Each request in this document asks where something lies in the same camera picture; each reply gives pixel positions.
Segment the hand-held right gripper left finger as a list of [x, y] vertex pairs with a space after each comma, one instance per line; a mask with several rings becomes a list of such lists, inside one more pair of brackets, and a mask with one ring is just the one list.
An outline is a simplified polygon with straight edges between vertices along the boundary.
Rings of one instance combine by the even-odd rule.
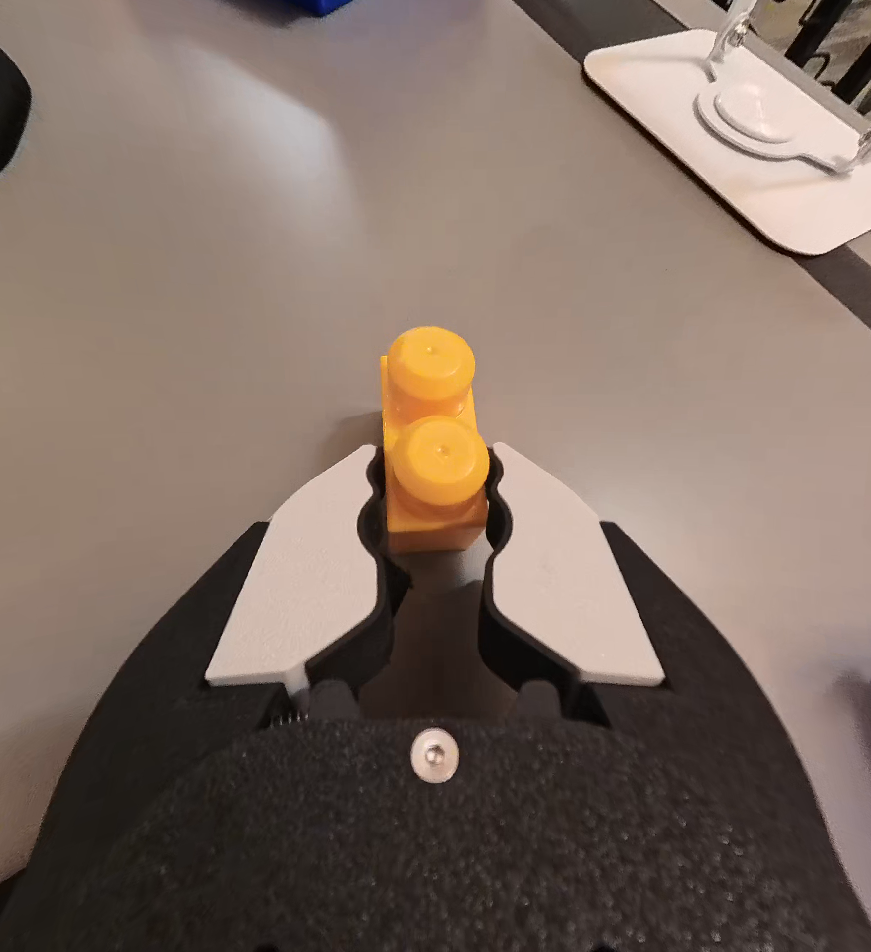
[[334, 681], [358, 697], [391, 660], [410, 587], [386, 551], [383, 450], [360, 446], [270, 518], [205, 681], [280, 684], [291, 700]]

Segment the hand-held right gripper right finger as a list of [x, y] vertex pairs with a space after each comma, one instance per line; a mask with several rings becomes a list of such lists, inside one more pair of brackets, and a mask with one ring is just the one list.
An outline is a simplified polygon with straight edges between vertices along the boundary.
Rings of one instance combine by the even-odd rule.
[[512, 687], [658, 687], [665, 673], [597, 513], [505, 443], [486, 484], [479, 649]]

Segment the yellow two-stud toy block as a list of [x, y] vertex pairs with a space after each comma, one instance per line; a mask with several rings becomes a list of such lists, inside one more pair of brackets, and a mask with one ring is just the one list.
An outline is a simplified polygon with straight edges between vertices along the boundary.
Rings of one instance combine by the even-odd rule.
[[391, 554], [469, 549], [488, 519], [489, 448], [478, 431], [468, 343], [442, 327], [398, 336], [380, 358]]

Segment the blue plastic bin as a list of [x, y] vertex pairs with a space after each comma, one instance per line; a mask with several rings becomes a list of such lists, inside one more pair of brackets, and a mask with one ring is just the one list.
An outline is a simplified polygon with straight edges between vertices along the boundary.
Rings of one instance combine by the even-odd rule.
[[254, 1], [248, 2], [254, 10], [267, 14], [286, 14], [290, 18], [326, 18], [354, 1]]

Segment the white document stand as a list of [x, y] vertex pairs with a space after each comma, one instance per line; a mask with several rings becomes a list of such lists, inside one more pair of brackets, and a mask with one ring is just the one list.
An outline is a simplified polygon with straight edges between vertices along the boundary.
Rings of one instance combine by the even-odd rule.
[[754, 6], [590, 52], [584, 74], [765, 240], [823, 255], [871, 231], [871, 128], [749, 49]]

